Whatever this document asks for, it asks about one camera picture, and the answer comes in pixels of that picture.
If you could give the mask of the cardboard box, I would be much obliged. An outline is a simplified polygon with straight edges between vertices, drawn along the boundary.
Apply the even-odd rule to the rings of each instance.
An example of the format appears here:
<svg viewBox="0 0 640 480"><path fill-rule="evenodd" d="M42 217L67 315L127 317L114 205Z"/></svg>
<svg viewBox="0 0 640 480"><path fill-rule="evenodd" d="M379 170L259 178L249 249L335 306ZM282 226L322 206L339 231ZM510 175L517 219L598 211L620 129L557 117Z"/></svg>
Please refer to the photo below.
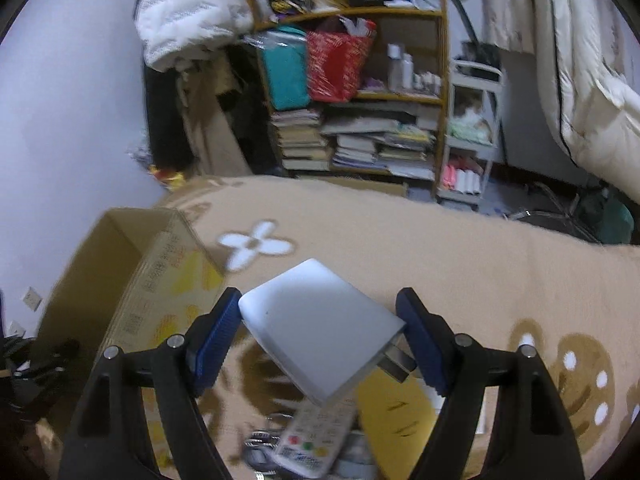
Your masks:
<svg viewBox="0 0 640 480"><path fill-rule="evenodd" d="M46 417L58 437L66 434L101 351L153 349L185 333L214 306L224 274L193 219L177 209L113 208L77 248L49 298L34 345L40 359L66 341L79 344L60 400Z"/></svg>

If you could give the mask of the red gift bag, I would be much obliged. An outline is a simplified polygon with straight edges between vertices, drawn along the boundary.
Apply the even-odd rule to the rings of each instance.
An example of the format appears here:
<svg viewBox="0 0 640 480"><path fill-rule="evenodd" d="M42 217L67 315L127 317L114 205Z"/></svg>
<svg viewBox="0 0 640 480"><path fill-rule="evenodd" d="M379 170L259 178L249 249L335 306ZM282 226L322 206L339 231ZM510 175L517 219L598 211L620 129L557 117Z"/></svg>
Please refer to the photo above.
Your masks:
<svg viewBox="0 0 640 480"><path fill-rule="evenodd" d="M360 88L361 71L376 36L366 18L332 16L307 32L307 87L313 101L348 102Z"/></svg>

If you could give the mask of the black hanging coat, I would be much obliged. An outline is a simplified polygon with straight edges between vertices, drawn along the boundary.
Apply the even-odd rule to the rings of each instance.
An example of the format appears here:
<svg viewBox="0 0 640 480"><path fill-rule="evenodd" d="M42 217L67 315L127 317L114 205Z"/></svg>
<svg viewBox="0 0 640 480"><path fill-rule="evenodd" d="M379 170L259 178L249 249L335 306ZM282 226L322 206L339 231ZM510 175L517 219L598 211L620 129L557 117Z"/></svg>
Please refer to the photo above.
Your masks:
<svg viewBox="0 0 640 480"><path fill-rule="evenodd" d="M149 149L157 168L182 171L194 162L181 115L178 73L158 72L143 65L146 126Z"/></svg>

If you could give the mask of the plastic bag of toys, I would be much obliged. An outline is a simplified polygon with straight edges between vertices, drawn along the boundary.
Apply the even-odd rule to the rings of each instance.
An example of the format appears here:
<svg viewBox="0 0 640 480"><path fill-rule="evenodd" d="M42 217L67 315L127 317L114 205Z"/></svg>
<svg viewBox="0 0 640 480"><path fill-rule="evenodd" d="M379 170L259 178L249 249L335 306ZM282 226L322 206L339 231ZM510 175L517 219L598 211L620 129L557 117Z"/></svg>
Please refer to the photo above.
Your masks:
<svg viewBox="0 0 640 480"><path fill-rule="evenodd" d="M182 172L157 168L151 151L145 145L135 145L128 151L128 155L169 192L175 192L186 184L186 178Z"/></svg>

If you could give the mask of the wooden shelf unit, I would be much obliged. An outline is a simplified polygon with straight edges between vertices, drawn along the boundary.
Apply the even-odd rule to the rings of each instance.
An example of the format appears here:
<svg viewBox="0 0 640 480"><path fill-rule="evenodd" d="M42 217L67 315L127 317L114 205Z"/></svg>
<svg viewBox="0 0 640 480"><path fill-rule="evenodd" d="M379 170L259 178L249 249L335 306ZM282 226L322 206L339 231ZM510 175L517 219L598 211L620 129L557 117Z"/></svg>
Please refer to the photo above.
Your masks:
<svg viewBox="0 0 640 480"><path fill-rule="evenodd" d="M284 172L436 180L446 0L248 1Z"/></svg>

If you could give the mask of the right stack of books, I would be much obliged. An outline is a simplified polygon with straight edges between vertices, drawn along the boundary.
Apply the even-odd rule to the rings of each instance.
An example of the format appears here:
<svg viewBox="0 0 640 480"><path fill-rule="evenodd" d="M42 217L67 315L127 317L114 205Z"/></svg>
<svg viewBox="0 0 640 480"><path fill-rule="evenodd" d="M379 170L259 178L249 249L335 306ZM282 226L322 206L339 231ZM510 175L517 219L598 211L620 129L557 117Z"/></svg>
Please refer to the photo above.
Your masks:
<svg viewBox="0 0 640 480"><path fill-rule="evenodd" d="M335 169L434 181L439 118L435 105L343 103L324 109L320 134L329 141Z"/></svg>

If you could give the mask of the white TV remote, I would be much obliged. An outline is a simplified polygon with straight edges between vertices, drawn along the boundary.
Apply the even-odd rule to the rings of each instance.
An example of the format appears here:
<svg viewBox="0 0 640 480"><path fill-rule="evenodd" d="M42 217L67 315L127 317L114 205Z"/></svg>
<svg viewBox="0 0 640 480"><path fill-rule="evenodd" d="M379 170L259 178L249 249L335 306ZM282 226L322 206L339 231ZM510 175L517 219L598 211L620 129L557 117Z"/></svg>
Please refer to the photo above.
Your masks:
<svg viewBox="0 0 640 480"><path fill-rule="evenodd" d="M325 406L304 399L280 434L273 461L297 477L321 479L337 459L356 414L353 396Z"/></svg>

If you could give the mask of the left stack of books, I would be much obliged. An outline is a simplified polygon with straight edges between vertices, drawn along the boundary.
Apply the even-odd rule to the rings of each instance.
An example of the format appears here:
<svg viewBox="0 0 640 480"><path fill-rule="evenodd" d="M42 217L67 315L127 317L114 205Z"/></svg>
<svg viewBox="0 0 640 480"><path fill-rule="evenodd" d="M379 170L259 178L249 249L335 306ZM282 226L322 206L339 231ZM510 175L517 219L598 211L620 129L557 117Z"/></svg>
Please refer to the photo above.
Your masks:
<svg viewBox="0 0 640 480"><path fill-rule="evenodd" d="M322 109L315 106L271 114L270 131L285 171L330 170L333 148L320 131L322 120Z"/></svg>

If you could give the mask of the white power charger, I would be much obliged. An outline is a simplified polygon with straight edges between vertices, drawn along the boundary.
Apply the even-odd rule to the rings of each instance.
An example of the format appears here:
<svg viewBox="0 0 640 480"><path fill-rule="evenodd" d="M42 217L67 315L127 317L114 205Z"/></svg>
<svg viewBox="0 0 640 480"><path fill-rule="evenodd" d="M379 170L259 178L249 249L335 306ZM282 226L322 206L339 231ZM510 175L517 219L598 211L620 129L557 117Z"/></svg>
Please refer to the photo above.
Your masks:
<svg viewBox="0 0 640 480"><path fill-rule="evenodd" d="M262 350L319 406L343 399L375 367L398 382L416 369L397 345L406 323L316 259L246 292L239 308Z"/></svg>

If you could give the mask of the wall socket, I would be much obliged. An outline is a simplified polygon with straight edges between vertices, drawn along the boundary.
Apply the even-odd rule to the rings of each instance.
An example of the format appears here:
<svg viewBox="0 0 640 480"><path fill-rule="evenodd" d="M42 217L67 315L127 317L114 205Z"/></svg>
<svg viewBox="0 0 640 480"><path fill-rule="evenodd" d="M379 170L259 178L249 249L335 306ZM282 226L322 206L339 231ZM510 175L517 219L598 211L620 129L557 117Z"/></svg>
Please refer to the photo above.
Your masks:
<svg viewBox="0 0 640 480"><path fill-rule="evenodd" d="M32 287L29 287L22 297L24 305L36 312L42 303L42 297Z"/></svg>
<svg viewBox="0 0 640 480"><path fill-rule="evenodd" d="M8 336L9 337L18 337L22 338L26 333L26 330L20 323L12 321L8 327Z"/></svg>

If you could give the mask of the white rolling cart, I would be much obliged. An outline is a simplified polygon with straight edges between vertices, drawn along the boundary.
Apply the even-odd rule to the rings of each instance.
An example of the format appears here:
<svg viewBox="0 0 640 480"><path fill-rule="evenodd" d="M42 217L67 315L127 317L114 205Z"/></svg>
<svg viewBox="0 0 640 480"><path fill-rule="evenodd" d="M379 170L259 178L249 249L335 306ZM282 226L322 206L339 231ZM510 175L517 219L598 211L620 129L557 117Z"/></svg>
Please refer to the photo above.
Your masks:
<svg viewBox="0 0 640 480"><path fill-rule="evenodd" d="M504 77L487 64L449 64L448 115L436 200L480 209L498 156Z"/></svg>

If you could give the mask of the upper wall socket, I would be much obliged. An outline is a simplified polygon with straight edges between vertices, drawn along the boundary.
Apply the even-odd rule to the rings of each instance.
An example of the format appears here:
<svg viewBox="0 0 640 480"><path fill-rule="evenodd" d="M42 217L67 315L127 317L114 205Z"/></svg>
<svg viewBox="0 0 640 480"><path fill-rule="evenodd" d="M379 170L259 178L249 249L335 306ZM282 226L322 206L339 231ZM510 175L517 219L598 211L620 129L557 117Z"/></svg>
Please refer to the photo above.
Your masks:
<svg viewBox="0 0 640 480"><path fill-rule="evenodd" d="M42 303L42 297L32 287L29 287L22 297L24 305L36 312Z"/></svg>

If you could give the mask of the key bunch with rings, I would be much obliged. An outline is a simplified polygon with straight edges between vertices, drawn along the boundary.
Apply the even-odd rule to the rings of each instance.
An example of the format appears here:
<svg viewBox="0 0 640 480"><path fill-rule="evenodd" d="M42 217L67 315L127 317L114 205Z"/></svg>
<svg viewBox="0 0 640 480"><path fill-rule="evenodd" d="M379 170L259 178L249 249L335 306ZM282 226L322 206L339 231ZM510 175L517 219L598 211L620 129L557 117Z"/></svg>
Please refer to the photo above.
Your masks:
<svg viewBox="0 0 640 480"><path fill-rule="evenodd" d="M278 474L282 468L274 461L273 456L279 440L279 431L253 431L243 442L242 461L261 474Z"/></svg>

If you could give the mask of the white puffer jacket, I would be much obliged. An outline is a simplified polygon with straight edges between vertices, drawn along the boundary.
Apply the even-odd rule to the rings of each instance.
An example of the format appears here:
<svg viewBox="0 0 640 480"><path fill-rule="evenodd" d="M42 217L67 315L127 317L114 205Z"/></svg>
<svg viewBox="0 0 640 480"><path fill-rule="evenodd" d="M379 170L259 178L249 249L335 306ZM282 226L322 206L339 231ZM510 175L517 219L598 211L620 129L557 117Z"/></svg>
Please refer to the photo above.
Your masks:
<svg viewBox="0 0 640 480"><path fill-rule="evenodd" d="M208 60L250 32L247 0L138 0L134 26L146 66L163 73Z"/></svg>

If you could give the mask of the yellow green toy skateboard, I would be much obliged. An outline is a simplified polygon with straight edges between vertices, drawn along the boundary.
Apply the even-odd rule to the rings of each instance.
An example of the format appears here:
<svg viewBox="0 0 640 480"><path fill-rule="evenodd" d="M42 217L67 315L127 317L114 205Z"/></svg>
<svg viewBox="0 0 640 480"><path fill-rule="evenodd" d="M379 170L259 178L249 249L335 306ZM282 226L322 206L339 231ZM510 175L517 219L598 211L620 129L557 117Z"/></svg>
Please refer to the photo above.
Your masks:
<svg viewBox="0 0 640 480"><path fill-rule="evenodd" d="M362 431L386 479L408 479L436 422L424 381L396 382L378 368L357 387Z"/></svg>

